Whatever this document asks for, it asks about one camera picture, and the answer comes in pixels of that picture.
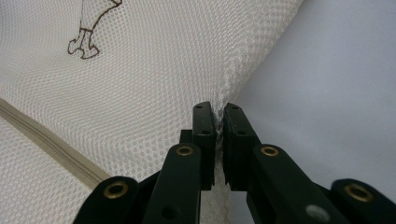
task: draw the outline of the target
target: embroidered line drawing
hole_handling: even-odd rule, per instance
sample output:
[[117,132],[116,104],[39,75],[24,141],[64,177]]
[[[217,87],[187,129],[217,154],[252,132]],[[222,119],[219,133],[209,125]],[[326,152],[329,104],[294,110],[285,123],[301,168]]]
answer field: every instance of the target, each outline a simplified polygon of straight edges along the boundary
[[82,51],[81,59],[90,59],[100,53],[92,43],[92,34],[99,20],[111,9],[119,7],[122,0],[82,0],[78,37],[69,42],[67,52]]

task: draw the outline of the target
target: plain gray background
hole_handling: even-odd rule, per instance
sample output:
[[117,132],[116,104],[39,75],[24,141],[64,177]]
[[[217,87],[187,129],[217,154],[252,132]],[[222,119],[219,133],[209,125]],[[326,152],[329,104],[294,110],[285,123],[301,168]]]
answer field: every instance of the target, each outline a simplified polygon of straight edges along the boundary
[[[305,0],[236,103],[263,143],[329,188],[370,184],[396,202],[396,1]],[[233,193],[233,223],[253,223]]]

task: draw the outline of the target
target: white mesh bag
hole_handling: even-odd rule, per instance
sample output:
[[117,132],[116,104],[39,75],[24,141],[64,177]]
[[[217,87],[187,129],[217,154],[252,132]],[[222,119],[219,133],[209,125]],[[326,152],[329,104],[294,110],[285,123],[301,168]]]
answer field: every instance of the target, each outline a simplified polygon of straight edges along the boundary
[[[191,128],[194,105],[221,117],[301,1],[1,1],[0,98],[106,175],[141,181]],[[0,220],[72,222],[91,190],[0,121]],[[229,222],[217,183],[203,223]]]

